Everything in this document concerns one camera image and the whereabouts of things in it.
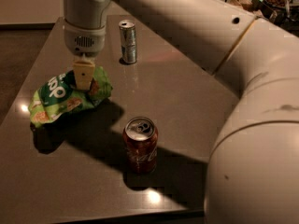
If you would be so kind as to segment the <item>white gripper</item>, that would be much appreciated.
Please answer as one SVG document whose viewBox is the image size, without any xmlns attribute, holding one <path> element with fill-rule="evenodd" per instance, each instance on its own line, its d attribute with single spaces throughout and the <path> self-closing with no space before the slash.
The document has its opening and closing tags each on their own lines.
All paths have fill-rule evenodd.
<svg viewBox="0 0 299 224">
<path fill-rule="evenodd" d="M 85 29 L 77 27 L 64 20 L 64 42 L 75 56 L 96 57 L 105 45 L 106 27 Z M 73 62 L 76 88 L 88 91 L 93 80 L 95 64 L 90 60 Z"/>
</svg>

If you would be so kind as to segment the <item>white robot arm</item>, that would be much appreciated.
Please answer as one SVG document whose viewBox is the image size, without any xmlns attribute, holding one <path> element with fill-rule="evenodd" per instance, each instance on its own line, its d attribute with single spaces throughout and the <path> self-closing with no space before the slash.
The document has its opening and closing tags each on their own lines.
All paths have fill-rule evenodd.
<svg viewBox="0 0 299 224">
<path fill-rule="evenodd" d="M 299 224 L 299 38 L 221 0 L 64 0 L 103 31 L 115 2 L 241 99 L 211 150 L 206 224 Z"/>
</svg>

